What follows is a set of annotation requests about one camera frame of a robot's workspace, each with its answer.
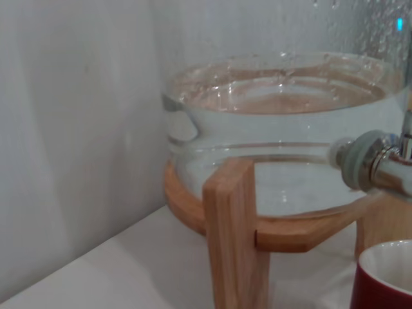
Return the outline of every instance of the cup rim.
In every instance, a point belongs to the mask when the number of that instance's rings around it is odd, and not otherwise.
[[[380,243],[380,244],[378,244],[378,245],[372,246],[372,247],[366,249],[364,252],[362,252],[362,253],[360,254],[359,259],[358,259],[358,265],[359,265],[359,267],[360,267],[368,276],[370,276],[373,280],[379,282],[380,284],[382,284],[382,285],[384,285],[384,286],[386,286],[386,287],[388,287],[388,288],[391,288],[391,289],[393,289],[393,290],[396,290],[396,291],[398,291],[398,292],[400,292],[400,293],[406,294],[406,295],[408,295],[408,296],[412,296],[412,291],[408,291],[408,290],[405,290],[405,289],[403,289],[403,288],[399,288],[399,287],[397,287],[397,286],[395,286],[395,285],[392,285],[391,283],[388,283],[388,282],[382,280],[381,278],[377,277],[375,274],[372,274],[372,273],[371,273],[369,270],[367,270],[366,267],[363,265],[363,262],[362,262],[362,261],[363,261],[364,257],[365,257],[367,254],[370,254],[371,251],[375,250],[376,248],[394,247],[395,245],[396,245],[396,246],[399,246],[399,245],[401,245],[401,246],[406,246],[406,245],[407,245],[407,246],[412,246],[412,239],[405,239],[405,240],[398,240],[398,241],[389,241],[389,242],[386,242],[386,243]]]

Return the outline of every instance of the wooden stand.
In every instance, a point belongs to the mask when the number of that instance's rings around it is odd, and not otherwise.
[[[355,255],[391,240],[412,239],[412,205],[385,194],[286,218],[257,216],[254,163],[228,159],[203,186],[203,203],[180,183],[171,164],[165,190],[175,216],[207,236],[216,309],[266,309],[269,252],[307,252],[354,221]]]

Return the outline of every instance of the glass jar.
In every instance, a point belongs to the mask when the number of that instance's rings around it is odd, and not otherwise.
[[[256,163],[257,211],[288,216],[363,199],[330,144],[399,133],[410,0],[151,0],[179,179],[198,197],[231,156]]]

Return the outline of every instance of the white countertop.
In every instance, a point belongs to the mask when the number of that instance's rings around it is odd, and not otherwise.
[[[307,254],[273,254],[274,308],[348,309],[353,246],[351,226]],[[0,305],[73,308],[213,309],[205,239],[163,207]]]

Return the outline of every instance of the clear water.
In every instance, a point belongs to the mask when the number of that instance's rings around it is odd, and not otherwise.
[[[326,160],[330,143],[399,132],[407,91],[384,62],[346,54],[229,59],[176,76],[164,95],[181,180],[197,196],[225,158],[256,162],[257,208],[285,216],[364,197]]]

